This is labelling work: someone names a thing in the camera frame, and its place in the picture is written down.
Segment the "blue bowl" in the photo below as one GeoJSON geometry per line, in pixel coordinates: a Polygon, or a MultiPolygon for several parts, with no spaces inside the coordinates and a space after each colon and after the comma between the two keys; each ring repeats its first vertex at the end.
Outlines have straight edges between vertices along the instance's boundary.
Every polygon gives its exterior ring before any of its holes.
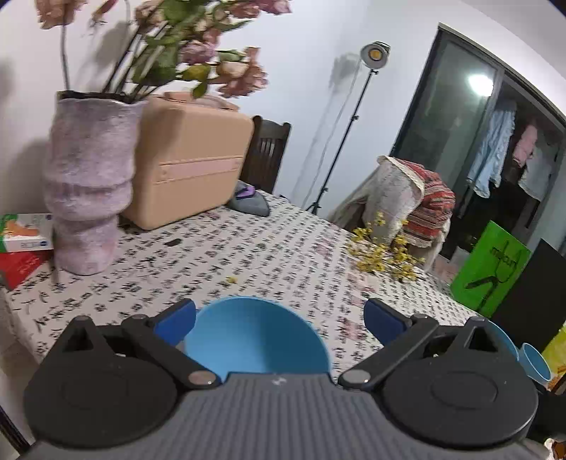
{"type": "Polygon", "coordinates": [[[518,350],[519,362],[526,374],[543,386],[547,386],[551,377],[551,369],[541,353],[534,346],[524,343],[518,350]]]}
{"type": "Polygon", "coordinates": [[[301,316],[275,302],[228,297],[203,307],[184,353],[225,380],[231,373],[328,374],[323,340],[301,316]]]}
{"type": "Polygon", "coordinates": [[[487,321],[487,325],[489,330],[491,330],[491,332],[494,333],[496,337],[498,337],[498,340],[501,342],[501,344],[504,344],[504,346],[508,349],[508,351],[511,353],[511,356],[513,356],[515,360],[518,361],[519,360],[518,349],[516,348],[512,340],[509,338],[507,333],[490,320],[487,321]]]}

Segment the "blue bowl top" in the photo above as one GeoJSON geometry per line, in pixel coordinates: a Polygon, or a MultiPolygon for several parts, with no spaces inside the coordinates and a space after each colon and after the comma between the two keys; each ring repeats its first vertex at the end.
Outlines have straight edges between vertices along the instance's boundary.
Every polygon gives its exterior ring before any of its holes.
{"type": "Polygon", "coordinates": [[[511,356],[513,356],[515,360],[518,361],[519,360],[518,349],[516,348],[512,340],[509,338],[507,333],[490,320],[487,321],[487,325],[489,330],[491,330],[491,332],[494,333],[496,337],[498,337],[498,340],[501,342],[501,344],[504,344],[504,346],[508,349],[508,351],[511,353],[511,356]]]}

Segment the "green paper bag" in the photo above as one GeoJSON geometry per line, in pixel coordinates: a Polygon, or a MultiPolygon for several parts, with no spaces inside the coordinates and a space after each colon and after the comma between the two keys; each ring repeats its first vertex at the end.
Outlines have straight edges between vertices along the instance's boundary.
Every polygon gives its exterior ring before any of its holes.
{"type": "Polygon", "coordinates": [[[513,287],[531,250],[495,222],[481,238],[450,284],[453,299],[490,318],[513,287]]]}

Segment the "patterned cloth covered chair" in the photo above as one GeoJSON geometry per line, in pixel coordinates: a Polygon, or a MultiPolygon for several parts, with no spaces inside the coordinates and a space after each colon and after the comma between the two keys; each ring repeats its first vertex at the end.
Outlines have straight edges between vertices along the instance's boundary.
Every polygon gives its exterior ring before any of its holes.
{"type": "Polygon", "coordinates": [[[379,243],[407,241],[409,254],[426,271],[450,230],[454,192],[437,172],[409,160],[382,155],[377,168],[328,217],[346,229],[364,225],[379,243]]]}

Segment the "calligraphy print tablecloth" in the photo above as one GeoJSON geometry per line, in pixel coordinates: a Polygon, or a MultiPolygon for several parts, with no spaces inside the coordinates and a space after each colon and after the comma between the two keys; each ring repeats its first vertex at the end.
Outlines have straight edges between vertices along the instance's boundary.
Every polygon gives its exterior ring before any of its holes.
{"type": "Polygon", "coordinates": [[[358,271],[345,230],[284,199],[269,196],[268,205],[265,218],[220,207],[148,232],[124,225],[109,268],[82,277],[42,264],[17,289],[2,292],[1,323],[42,360],[78,315],[117,324],[132,314],[158,314],[184,298],[203,307],[253,296],[308,321],[338,375],[380,347],[364,326],[370,298],[442,325],[461,326],[471,316],[433,276],[421,273],[400,283],[358,271]]]}

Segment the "green snack box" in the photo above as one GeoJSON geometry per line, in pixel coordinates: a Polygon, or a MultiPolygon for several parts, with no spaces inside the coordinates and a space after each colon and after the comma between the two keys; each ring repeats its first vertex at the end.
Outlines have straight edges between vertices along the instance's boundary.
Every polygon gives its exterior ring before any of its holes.
{"type": "Polygon", "coordinates": [[[551,369],[551,381],[547,384],[548,389],[553,389],[566,369],[566,324],[560,328],[556,336],[547,345],[542,353],[549,368],[551,369]]]}

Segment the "red book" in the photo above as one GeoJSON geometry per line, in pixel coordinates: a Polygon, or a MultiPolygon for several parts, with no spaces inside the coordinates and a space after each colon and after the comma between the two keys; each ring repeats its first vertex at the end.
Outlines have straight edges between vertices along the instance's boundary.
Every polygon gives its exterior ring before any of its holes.
{"type": "Polygon", "coordinates": [[[1,286],[13,291],[52,257],[52,250],[2,253],[0,256],[1,286]]]}

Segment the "white orange box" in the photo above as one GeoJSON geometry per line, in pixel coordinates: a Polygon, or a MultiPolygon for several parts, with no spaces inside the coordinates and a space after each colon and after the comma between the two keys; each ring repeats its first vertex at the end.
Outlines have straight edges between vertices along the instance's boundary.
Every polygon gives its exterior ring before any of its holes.
{"type": "Polygon", "coordinates": [[[51,214],[7,214],[1,217],[2,253],[53,250],[51,214]]]}

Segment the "fuzzy lilac vase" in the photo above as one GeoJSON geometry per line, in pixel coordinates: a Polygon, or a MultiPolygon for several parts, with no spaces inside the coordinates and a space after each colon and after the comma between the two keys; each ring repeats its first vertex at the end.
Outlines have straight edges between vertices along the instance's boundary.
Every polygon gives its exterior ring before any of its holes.
{"type": "Polygon", "coordinates": [[[113,262],[121,212],[132,202],[134,153],[146,103],[58,94],[43,166],[57,265],[93,275],[113,262]]]}

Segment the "pink small suitcase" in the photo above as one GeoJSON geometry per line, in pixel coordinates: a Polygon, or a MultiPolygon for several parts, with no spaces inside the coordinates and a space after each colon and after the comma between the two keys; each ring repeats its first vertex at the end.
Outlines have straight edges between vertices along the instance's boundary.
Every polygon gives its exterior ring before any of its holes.
{"type": "Polygon", "coordinates": [[[219,207],[232,197],[252,118],[189,103],[184,93],[148,98],[135,150],[132,202],[122,216],[143,230],[219,207]]]}

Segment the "white hanging garment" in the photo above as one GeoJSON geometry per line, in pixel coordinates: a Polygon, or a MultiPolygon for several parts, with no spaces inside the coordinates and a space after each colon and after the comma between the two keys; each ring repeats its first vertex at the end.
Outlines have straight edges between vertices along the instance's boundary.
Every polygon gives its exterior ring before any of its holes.
{"type": "Polygon", "coordinates": [[[527,160],[518,185],[532,199],[544,199],[558,159],[558,148],[558,145],[543,142],[535,146],[531,158],[527,160]]]}

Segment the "dark wooden chair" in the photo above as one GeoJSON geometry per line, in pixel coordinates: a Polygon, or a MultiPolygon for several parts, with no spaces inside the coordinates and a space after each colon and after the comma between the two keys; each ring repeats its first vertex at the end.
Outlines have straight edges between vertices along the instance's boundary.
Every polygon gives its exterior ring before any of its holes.
{"type": "Polygon", "coordinates": [[[291,133],[291,124],[280,125],[259,115],[254,116],[252,121],[252,140],[240,180],[264,192],[273,192],[291,133]]]}

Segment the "pink hanging garment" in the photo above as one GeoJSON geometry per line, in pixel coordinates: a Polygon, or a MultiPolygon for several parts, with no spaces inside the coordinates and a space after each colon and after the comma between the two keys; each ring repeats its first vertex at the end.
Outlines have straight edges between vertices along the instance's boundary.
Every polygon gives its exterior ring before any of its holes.
{"type": "Polygon", "coordinates": [[[533,151],[535,150],[537,138],[537,127],[532,123],[529,123],[523,131],[512,153],[512,161],[517,167],[523,168],[527,161],[531,158],[533,151]]]}

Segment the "light blue hanging shirt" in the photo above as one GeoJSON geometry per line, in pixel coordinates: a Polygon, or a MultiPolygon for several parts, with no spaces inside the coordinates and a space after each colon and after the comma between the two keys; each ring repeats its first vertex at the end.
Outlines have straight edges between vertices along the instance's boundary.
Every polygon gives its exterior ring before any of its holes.
{"type": "Polygon", "coordinates": [[[508,145],[515,128],[517,104],[514,100],[499,100],[489,119],[487,132],[475,153],[467,174],[473,192],[482,199],[490,197],[489,186],[498,188],[508,145]]]}

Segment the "dried pink flowers bouquet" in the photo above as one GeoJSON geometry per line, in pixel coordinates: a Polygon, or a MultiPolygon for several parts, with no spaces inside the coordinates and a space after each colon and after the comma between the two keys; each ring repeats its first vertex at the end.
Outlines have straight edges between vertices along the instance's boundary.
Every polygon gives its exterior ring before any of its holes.
{"type": "Polygon", "coordinates": [[[247,97],[268,83],[257,47],[222,50],[222,34],[239,30],[260,15],[288,15],[288,1],[145,1],[133,13],[128,43],[98,92],[59,92],[67,99],[117,100],[133,104],[173,81],[194,84],[202,98],[217,87],[226,99],[247,97]]]}

